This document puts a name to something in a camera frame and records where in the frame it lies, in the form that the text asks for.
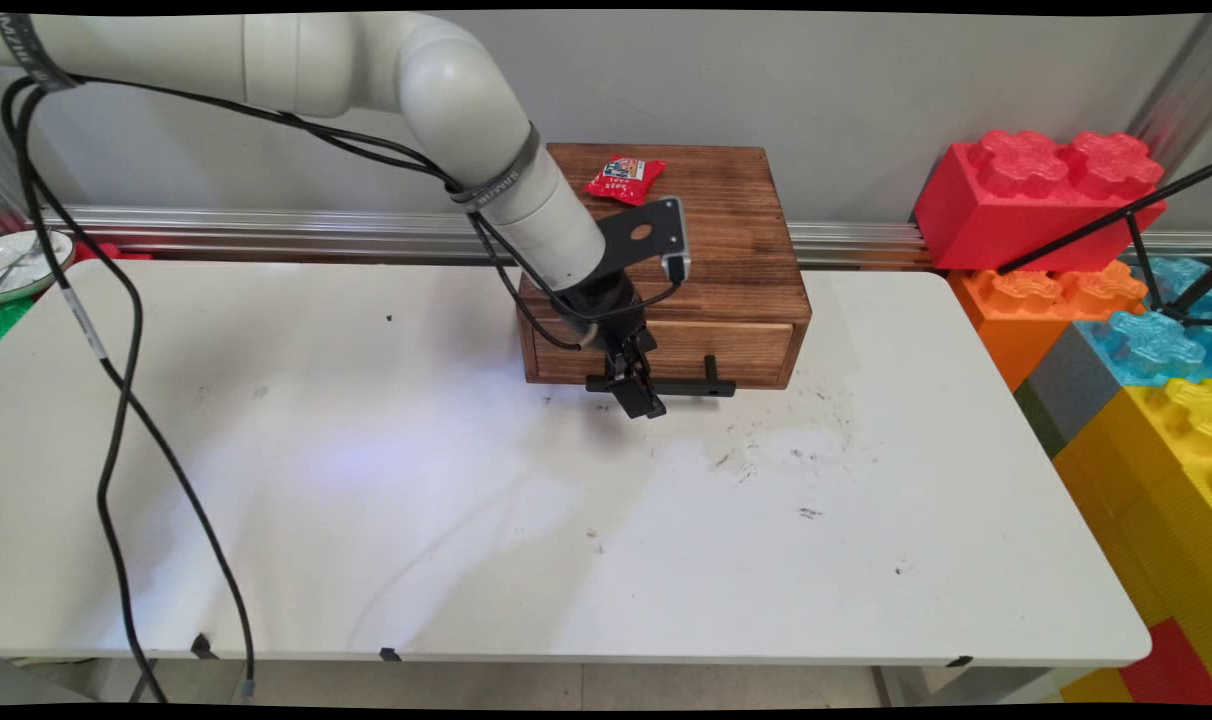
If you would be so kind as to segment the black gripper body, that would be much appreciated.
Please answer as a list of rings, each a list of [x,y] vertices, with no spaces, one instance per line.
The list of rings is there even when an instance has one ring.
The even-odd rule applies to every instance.
[[[627,342],[648,354],[658,343],[646,324],[644,297],[625,272],[587,279],[564,290],[564,304],[573,313],[564,320],[584,352],[621,354]]]

